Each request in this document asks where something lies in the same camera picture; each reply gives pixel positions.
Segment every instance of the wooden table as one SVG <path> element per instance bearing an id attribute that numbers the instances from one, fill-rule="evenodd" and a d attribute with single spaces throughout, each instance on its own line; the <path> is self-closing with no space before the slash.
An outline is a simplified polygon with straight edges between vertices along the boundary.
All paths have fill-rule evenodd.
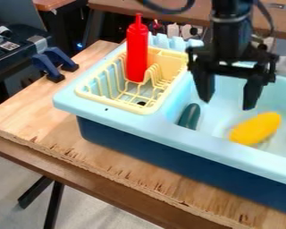
<path id="1" fill-rule="evenodd" d="M 34 5 L 39 11 L 53 11 L 76 0 L 33 0 Z"/>
<path id="2" fill-rule="evenodd" d="M 187 0 L 152 0 L 153 3 L 162 6 L 170 6 L 170 8 L 178 8 L 185 4 Z M 262 0 L 265 3 L 286 4 L 286 0 Z M 209 14 L 211 9 L 211 0 L 196 0 L 194 7 L 185 13 L 178 15 L 158 14 L 148 10 L 135 0 L 88 0 L 89 7 L 101 11 L 123 13 L 134 15 L 137 12 L 143 13 L 145 17 L 157 18 L 167 21 L 187 22 L 200 26 L 209 25 Z M 277 38 L 286 38 L 286 10 L 269 8 L 269 12 L 273 16 L 275 22 L 275 30 Z M 255 9 L 254 12 L 254 27 L 257 31 L 266 32 L 269 30 L 269 25 L 264 16 Z"/>
<path id="3" fill-rule="evenodd" d="M 65 81 L 42 78 L 0 105 L 0 156 L 165 228 L 286 229 L 274 209 L 81 138 L 52 96 L 117 46 L 98 41 L 73 58 L 80 68 Z"/>

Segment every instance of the cable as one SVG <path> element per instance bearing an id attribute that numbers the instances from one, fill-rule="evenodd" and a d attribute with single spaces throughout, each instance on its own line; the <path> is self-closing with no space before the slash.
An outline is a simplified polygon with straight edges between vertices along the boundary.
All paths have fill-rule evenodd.
<path id="1" fill-rule="evenodd" d="M 149 0 L 136 0 L 136 1 L 140 4 L 143 4 L 150 10 L 153 10 L 153 11 L 156 11 L 162 14 L 178 14 L 178 13 L 183 13 L 187 11 L 188 9 L 190 9 L 194 5 L 196 0 L 188 0 L 188 2 L 182 8 L 179 8 L 179 9 L 163 8 L 162 6 L 158 4 L 154 4 L 150 2 Z"/>
<path id="2" fill-rule="evenodd" d="M 274 24 L 273 24 L 272 15 L 267 11 L 266 7 L 264 6 L 264 4 L 260 0 L 256 0 L 256 5 L 257 5 L 257 8 L 259 9 L 259 11 L 264 15 L 264 17 L 267 19 L 267 21 L 269 23 L 270 31 L 267 34 L 267 36 L 265 36 L 265 38 L 270 38 L 274 34 Z"/>

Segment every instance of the dish rack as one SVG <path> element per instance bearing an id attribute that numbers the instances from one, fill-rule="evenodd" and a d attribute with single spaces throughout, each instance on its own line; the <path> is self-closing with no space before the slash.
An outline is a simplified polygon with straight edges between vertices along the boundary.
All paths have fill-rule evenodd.
<path id="1" fill-rule="evenodd" d="M 154 113 L 187 71 L 188 57 L 181 52 L 149 47 L 142 82 L 129 81 L 125 72 L 126 50 L 78 83 L 77 96 L 115 106 L 138 115 Z"/>

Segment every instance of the black machine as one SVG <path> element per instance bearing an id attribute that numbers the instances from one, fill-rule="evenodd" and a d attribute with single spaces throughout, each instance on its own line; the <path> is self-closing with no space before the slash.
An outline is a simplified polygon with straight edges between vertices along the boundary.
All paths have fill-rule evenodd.
<path id="1" fill-rule="evenodd" d="M 27 25 L 8 26 L 8 36 L 0 36 L 0 81 L 20 65 L 30 65 L 30 58 L 42 47 L 52 45 L 52 37 Z"/>
<path id="2" fill-rule="evenodd" d="M 165 14 L 187 11 L 195 4 L 188 0 L 180 9 L 165 9 L 148 0 L 137 0 L 151 10 Z M 275 66 L 279 56 L 267 52 L 267 46 L 254 47 L 251 44 L 252 9 L 256 5 L 270 24 L 273 35 L 273 20 L 260 0 L 212 0 L 212 32 L 211 44 L 204 47 L 188 47 L 189 71 L 193 74 L 199 97 L 209 102 L 215 93 L 215 75 L 224 75 L 246 79 L 244 87 L 243 109 L 256 106 L 263 87 L 275 82 Z M 253 68 L 233 66 L 236 62 L 254 62 Z"/>

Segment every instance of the black table leg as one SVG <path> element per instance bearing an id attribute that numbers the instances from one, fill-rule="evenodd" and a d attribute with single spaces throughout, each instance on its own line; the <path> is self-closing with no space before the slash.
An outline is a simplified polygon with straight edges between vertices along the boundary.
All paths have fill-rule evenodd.
<path id="1" fill-rule="evenodd" d="M 37 180 L 27 191 L 24 192 L 18 198 L 18 202 L 21 208 L 25 209 L 32 203 L 41 193 L 44 191 L 53 180 L 42 176 L 39 180 Z"/>
<path id="2" fill-rule="evenodd" d="M 52 190 L 51 199 L 46 213 L 46 221 L 44 229 L 54 229 L 60 203 L 63 196 L 64 185 L 60 182 L 55 182 Z"/>

